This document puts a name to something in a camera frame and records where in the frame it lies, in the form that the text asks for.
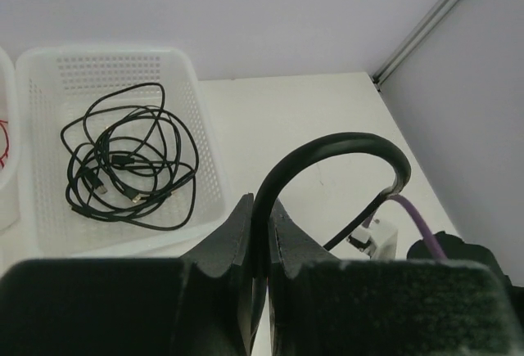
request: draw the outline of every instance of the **white table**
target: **white table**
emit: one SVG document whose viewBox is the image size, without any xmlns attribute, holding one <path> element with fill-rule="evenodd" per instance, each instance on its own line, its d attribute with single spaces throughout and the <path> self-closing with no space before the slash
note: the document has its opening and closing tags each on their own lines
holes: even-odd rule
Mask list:
<svg viewBox="0 0 524 356">
<path fill-rule="evenodd" d="M 390 139 L 408 156 L 413 172 L 404 194 L 431 229 L 456 233 L 366 74 L 208 81 L 201 82 L 201 88 L 235 200 L 244 193 L 255 193 L 268 171 L 298 146 L 329 133 L 370 132 Z M 295 222 L 323 244 L 393 179 L 393 171 L 382 160 L 369 155 L 339 156 L 297 176 L 282 192 L 281 200 Z M 398 257 L 405 257 L 408 248 L 420 239 L 407 214 L 388 202 L 377 217 L 399 227 Z M 179 255 L 197 242 L 148 255 Z M 0 235 L 0 249 L 6 264 L 28 256 L 23 223 Z M 339 257 L 362 258 L 346 244 L 336 253 Z M 267 311 L 263 319 L 254 355 L 270 354 Z"/>
</svg>

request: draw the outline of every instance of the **white wall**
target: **white wall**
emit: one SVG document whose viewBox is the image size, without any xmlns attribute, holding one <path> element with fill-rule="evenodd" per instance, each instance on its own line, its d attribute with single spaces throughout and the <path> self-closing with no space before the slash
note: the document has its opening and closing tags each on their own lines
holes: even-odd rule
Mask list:
<svg viewBox="0 0 524 356">
<path fill-rule="evenodd" d="M 374 70 L 436 0 L 0 0 L 12 58 L 65 41 L 182 48 L 201 79 Z"/>
<path fill-rule="evenodd" d="M 463 0 L 383 97 L 458 230 L 524 284 L 524 0 Z"/>
</svg>

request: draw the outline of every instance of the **black cable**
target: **black cable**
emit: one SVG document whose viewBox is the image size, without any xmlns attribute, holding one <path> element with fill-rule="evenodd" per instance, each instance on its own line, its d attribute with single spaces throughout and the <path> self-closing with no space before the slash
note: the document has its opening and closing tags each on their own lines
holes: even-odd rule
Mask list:
<svg viewBox="0 0 524 356">
<path fill-rule="evenodd" d="M 160 106 L 125 105 L 95 110 L 110 98 L 145 87 L 160 89 Z M 129 111 L 127 115 L 107 126 L 97 137 L 89 132 L 89 120 L 92 118 L 127 110 Z M 148 121 L 149 126 L 144 129 L 141 137 L 121 134 L 120 128 L 123 126 L 133 123 L 140 123 L 142 126 Z M 86 142 L 72 149 L 66 140 L 66 133 L 77 124 L 81 124 Z M 181 160 L 184 137 L 187 137 L 194 153 L 194 164 L 187 164 Z M 61 130 L 61 141 L 71 154 L 67 167 L 68 184 L 65 198 L 76 213 L 97 221 L 122 221 L 157 231 L 179 229 L 191 218 L 197 194 L 196 174 L 199 165 L 197 145 L 183 121 L 165 109 L 165 90 L 160 83 L 140 83 L 99 98 L 82 117 L 73 120 Z M 123 149 L 123 144 L 131 148 Z M 142 185 L 149 183 L 150 187 L 146 189 L 134 187 L 124 180 L 126 174 L 132 174 L 135 181 L 146 179 L 142 180 Z M 129 200 L 129 203 L 125 205 L 110 203 L 104 196 L 107 188 L 103 180 L 109 181 L 117 192 Z M 168 227 L 151 225 L 139 220 L 158 210 L 179 188 L 188 183 L 192 184 L 192 194 L 184 220 Z"/>
<path fill-rule="evenodd" d="M 382 190 L 349 225 L 336 234 L 325 246 L 330 250 L 348 237 L 369 215 L 373 214 L 388 196 L 398 194 L 411 176 L 411 167 L 401 149 L 390 141 L 371 133 L 335 133 L 315 139 L 284 157 L 266 176 L 256 194 L 251 219 L 253 246 L 253 305 L 251 309 L 251 343 L 255 339 L 264 309 L 266 281 L 269 271 L 269 217 L 280 191 L 302 170 L 335 155 L 364 153 L 387 161 L 395 171 L 395 182 Z"/>
</svg>

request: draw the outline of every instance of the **plastic bin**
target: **plastic bin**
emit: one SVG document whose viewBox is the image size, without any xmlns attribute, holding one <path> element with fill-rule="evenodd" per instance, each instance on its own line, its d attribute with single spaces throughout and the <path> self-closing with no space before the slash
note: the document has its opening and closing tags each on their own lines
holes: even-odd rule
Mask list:
<svg viewBox="0 0 524 356">
<path fill-rule="evenodd" d="M 28 216 L 39 255 L 134 255 L 204 235 L 225 220 L 231 209 L 227 181 L 197 77 L 183 53 L 172 48 L 107 45 L 39 48 L 19 58 L 16 75 L 22 121 L 28 127 L 23 137 L 29 142 L 20 172 L 20 191 L 27 202 L 22 209 L 27 210 L 24 216 Z M 166 110 L 189 127 L 201 159 L 193 216 L 185 227 L 171 232 L 86 219 L 71 211 L 64 197 L 70 155 L 61 144 L 61 129 L 102 95 L 144 82 L 164 85 Z M 159 99 L 160 91 L 149 88 L 112 105 L 157 105 Z M 95 128 L 114 121 L 98 119 Z M 81 131 L 78 136 L 72 134 L 73 145 L 84 141 Z M 187 212 L 190 192 L 190 186 L 184 186 L 145 219 L 160 226 L 177 223 Z"/>
<path fill-rule="evenodd" d="M 20 161 L 20 115 L 16 98 L 15 68 L 0 48 L 0 119 L 7 120 L 9 158 L 0 167 L 0 231 L 19 216 L 16 171 Z M 0 155 L 5 150 L 5 137 L 0 131 Z"/>
</svg>

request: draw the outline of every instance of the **red wire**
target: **red wire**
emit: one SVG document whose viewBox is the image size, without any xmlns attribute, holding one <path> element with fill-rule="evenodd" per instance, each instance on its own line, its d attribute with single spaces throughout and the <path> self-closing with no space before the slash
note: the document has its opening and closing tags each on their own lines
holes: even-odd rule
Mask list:
<svg viewBox="0 0 524 356">
<path fill-rule="evenodd" d="M 4 163 L 4 160 L 7 159 L 8 153 L 9 153 L 9 134 L 7 133 L 7 128 L 6 128 L 5 124 L 7 124 L 7 121 L 0 119 L 0 127 L 2 128 L 3 134 L 6 137 L 6 150 L 4 150 L 2 156 L 0 156 L 0 166 L 2 168 L 4 166 L 6 166 L 5 163 Z"/>
</svg>

